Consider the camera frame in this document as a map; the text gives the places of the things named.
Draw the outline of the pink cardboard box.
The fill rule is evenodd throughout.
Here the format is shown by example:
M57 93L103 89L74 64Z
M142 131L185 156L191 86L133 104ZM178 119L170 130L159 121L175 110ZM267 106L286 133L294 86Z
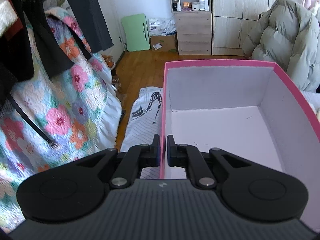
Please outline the pink cardboard box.
M187 60L164 66L161 139L220 148L292 175L309 200L302 221L319 230L319 121L274 62Z

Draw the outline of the floral quilt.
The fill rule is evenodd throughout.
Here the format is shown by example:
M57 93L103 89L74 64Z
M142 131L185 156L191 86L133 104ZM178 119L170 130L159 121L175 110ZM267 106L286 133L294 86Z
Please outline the floral quilt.
M50 78L42 64L34 30L27 27L35 74L17 84L12 96L33 129L13 107L1 115L1 229L24 221L16 200L22 181L116 144L121 104L102 55L93 53L65 9L46 11L47 22L72 66Z

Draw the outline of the brown cardboard box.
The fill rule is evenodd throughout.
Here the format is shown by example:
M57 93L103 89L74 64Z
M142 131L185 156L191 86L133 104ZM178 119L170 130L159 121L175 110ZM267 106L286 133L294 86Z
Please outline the brown cardboard box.
M156 52L176 52L177 37L176 34L167 36L151 36L150 47Z

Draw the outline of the green folding table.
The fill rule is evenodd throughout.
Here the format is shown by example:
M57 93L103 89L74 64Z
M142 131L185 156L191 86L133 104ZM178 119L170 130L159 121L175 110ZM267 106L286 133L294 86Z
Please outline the green folding table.
M129 52L150 49L148 24L145 14L126 16L121 19Z

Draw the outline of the white packaged box stack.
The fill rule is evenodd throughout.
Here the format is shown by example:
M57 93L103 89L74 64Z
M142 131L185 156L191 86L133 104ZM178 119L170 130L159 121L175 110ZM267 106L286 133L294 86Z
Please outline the white packaged box stack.
M171 18L150 18L149 35L150 36L167 36L176 32L176 21L174 16Z

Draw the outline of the wooden shelf cabinet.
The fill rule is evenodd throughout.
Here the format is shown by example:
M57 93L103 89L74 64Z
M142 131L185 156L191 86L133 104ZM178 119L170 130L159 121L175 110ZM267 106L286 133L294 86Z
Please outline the wooden shelf cabinet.
M171 0L180 55L212 53L212 0Z

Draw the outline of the grey-green puffer jacket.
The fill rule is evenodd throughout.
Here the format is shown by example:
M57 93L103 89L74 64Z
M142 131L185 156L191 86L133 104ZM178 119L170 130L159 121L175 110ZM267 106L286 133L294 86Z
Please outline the grey-green puffer jacket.
M277 63L299 90L319 88L319 22L292 0L276 0L242 44L245 57Z

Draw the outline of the light wooden wardrobe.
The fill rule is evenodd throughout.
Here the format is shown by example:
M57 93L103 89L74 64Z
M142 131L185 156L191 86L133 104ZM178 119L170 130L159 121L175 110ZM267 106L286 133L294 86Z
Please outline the light wooden wardrobe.
M259 15L276 0L213 0L213 55L241 55L241 46Z

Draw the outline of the white fluffy fabric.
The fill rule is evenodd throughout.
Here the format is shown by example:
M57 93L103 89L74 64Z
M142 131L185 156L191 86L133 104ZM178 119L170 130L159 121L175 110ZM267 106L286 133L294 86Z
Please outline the white fluffy fabric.
M0 3L0 36L2 36L16 21L18 17L8 0Z

